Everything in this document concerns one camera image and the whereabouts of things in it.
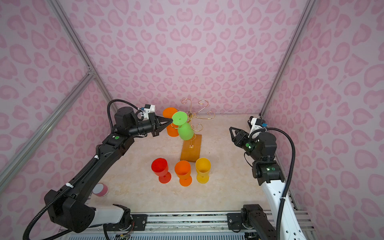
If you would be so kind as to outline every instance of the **pink wallpaper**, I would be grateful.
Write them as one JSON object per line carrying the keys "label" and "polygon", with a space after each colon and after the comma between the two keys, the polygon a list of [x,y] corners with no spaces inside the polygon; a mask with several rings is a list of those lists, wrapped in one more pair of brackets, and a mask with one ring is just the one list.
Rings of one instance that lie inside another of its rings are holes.
{"label": "pink wallpaper", "polygon": [[306,0],[63,0],[113,98],[259,112]]}
{"label": "pink wallpaper", "polygon": [[[45,205],[45,194],[72,179],[94,156],[96,145],[109,132],[106,104],[97,85],[91,82],[0,195],[0,239],[21,239],[25,227]],[[46,238],[58,229],[44,214],[31,238]]]}
{"label": "pink wallpaper", "polygon": [[384,1],[321,0],[266,115],[320,239],[384,239],[383,102]]}
{"label": "pink wallpaper", "polygon": [[0,3],[0,171],[85,75],[44,0]]}

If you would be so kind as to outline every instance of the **wooden base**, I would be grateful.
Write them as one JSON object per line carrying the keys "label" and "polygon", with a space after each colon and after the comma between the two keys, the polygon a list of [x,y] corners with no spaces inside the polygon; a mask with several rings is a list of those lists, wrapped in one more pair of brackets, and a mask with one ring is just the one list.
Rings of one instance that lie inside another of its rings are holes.
{"label": "wooden base", "polygon": [[201,134],[196,134],[194,140],[187,140],[183,143],[180,160],[196,162],[200,158]]}

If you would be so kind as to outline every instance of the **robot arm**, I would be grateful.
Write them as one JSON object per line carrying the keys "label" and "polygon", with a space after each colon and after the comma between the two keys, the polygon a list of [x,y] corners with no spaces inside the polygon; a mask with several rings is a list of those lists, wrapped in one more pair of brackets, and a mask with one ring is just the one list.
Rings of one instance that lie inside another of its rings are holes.
{"label": "robot arm", "polygon": [[118,223],[118,228],[122,230],[129,227],[131,217],[128,208],[114,205],[95,209],[85,205],[85,202],[102,176],[134,143],[135,137],[146,136],[148,133],[158,136],[172,123],[172,119],[156,116],[154,110],[154,105],[146,105],[142,108],[141,112],[147,118],[147,120],[142,121],[139,120],[137,113],[131,107],[123,107],[118,110],[115,114],[116,124],[113,127],[113,132],[98,146],[98,154],[94,157],[97,162],[91,170],[77,184],[73,184],[73,181],[83,174],[93,160],[60,190],[50,190],[45,195],[44,201],[48,204],[65,187],[73,184],[71,190],[48,208],[52,222],[76,233],[84,231],[89,226],[103,223]]}
{"label": "robot arm", "polygon": [[[282,198],[282,193],[286,185],[283,173],[274,160],[277,148],[276,137],[270,132],[261,130],[261,128],[266,127],[264,120],[251,117],[248,123],[252,129],[251,134],[244,130],[231,127],[229,128],[231,139],[237,147],[244,149],[245,153],[254,160],[252,164],[252,175],[262,187],[276,223],[280,199]],[[252,135],[252,133],[257,129],[260,130],[257,132],[257,137],[254,138],[255,134]],[[243,224],[252,226],[261,239],[276,239],[276,232],[274,232],[274,228],[266,219],[266,215],[262,210],[259,205],[244,205],[242,209],[242,222]],[[297,222],[289,200],[284,202],[280,222],[280,239],[306,239]]]}

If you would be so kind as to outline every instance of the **metal rail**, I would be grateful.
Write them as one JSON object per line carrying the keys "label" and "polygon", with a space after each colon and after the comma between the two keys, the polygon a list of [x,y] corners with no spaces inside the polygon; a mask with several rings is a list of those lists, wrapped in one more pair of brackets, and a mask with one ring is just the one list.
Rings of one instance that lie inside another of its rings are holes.
{"label": "metal rail", "polygon": [[275,90],[276,90],[276,86],[280,82],[280,80],[283,76],[283,73],[284,73],[286,67],[288,66],[288,63],[289,63],[292,55],[294,54],[295,48],[296,48],[297,44],[299,43],[301,36],[304,33],[305,27],[307,26],[307,24],[311,18],[312,13],[314,12],[314,9],[315,9],[317,2],[318,2],[318,0],[308,0],[305,7],[304,7],[303,14],[301,15],[301,17],[299,19],[299,22],[296,26],[294,33],[293,33],[292,39],[288,45],[287,51],[285,52],[283,60],[279,66],[279,69],[277,70],[277,74],[276,74],[275,78],[273,79],[272,86],[269,89],[268,95],[265,99],[265,103],[264,103],[262,110],[260,112],[261,118],[264,116],[264,114],[265,114],[265,112],[266,112],[266,110],[267,110],[267,108],[268,108],[268,106],[272,100],[273,94],[275,93]]}
{"label": "metal rail", "polygon": [[[267,215],[267,219],[275,227],[272,213],[270,210],[264,210]],[[132,214],[147,214],[147,222],[144,231],[134,231],[131,234],[130,240],[136,240],[140,237],[141,240],[149,239],[152,237],[162,236],[167,240],[170,236],[181,236],[182,239],[188,239],[189,235],[211,235],[215,239],[215,236],[231,235],[234,234],[228,229],[227,214],[228,213],[240,213],[239,211],[227,211],[227,212],[148,212],[148,213],[132,213]],[[295,211],[298,223],[309,240],[316,240],[316,232],[314,230],[311,219],[306,211]],[[255,232],[253,229],[242,230],[240,234],[244,236],[245,232]],[[81,233],[69,233],[62,237],[64,239],[86,240],[88,237],[102,237],[103,228],[95,227],[89,228]],[[117,233],[124,232],[109,232],[109,236],[113,237]]]}
{"label": "metal rail", "polygon": [[[72,41],[74,47],[78,51],[79,56],[81,57],[82,61],[85,63],[85,65],[88,67],[89,70],[91,70],[95,73],[94,77],[95,77],[96,83],[99,86],[102,94],[104,95],[104,97],[107,99],[108,102],[111,101],[113,99],[112,96],[110,95],[110,93],[106,89],[103,81],[101,80],[101,77],[100,77],[99,73],[97,72],[97,69],[93,65],[87,51],[85,50],[83,44],[81,43],[80,38],[78,37],[77,33],[73,29],[72,24],[69,21],[69,18],[67,16],[67,14],[65,13],[62,5],[60,4],[60,2],[58,0],[47,0],[47,2],[51,6],[57,19],[59,20],[59,22],[63,26],[65,32],[67,33],[67,35],[70,38],[70,40]],[[115,104],[112,104],[111,108],[114,112],[117,112],[117,110],[118,110]]]}
{"label": "metal rail", "polygon": [[60,105],[56,107],[53,113],[40,125],[21,151],[10,160],[10,164],[0,174],[0,193],[5,190],[7,185],[27,163],[31,155],[45,140],[52,129],[59,123],[92,79],[94,79],[94,73],[93,71],[90,71],[81,79],[78,85],[72,89],[70,94],[66,96]]}

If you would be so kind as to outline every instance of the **plastic wine glass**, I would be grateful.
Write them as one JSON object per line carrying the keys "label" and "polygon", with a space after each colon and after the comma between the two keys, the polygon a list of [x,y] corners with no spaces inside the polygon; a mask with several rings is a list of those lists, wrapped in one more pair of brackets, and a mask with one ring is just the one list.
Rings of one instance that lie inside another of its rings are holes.
{"label": "plastic wine glass", "polygon": [[209,171],[211,170],[211,162],[205,157],[196,160],[197,181],[199,183],[207,183],[209,180]]}
{"label": "plastic wine glass", "polygon": [[191,165],[187,161],[180,161],[175,165],[176,175],[180,178],[182,186],[187,187],[192,183]]}
{"label": "plastic wine glass", "polygon": [[152,162],[151,165],[152,171],[159,176],[159,181],[161,183],[167,183],[171,179],[171,174],[168,172],[168,163],[164,158],[158,158]]}
{"label": "plastic wine glass", "polygon": [[[172,118],[172,116],[177,112],[176,108],[166,108],[163,111],[163,117],[165,118]],[[177,131],[177,125],[171,123],[167,126],[167,133],[171,137],[178,137],[179,133]]]}
{"label": "plastic wine glass", "polygon": [[193,129],[191,128],[191,124],[187,122],[181,125],[181,127],[179,127],[177,131],[179,133],[180,138],[183,139],[184,141],[187,141],[193,138],[193,135],[194,135]]}

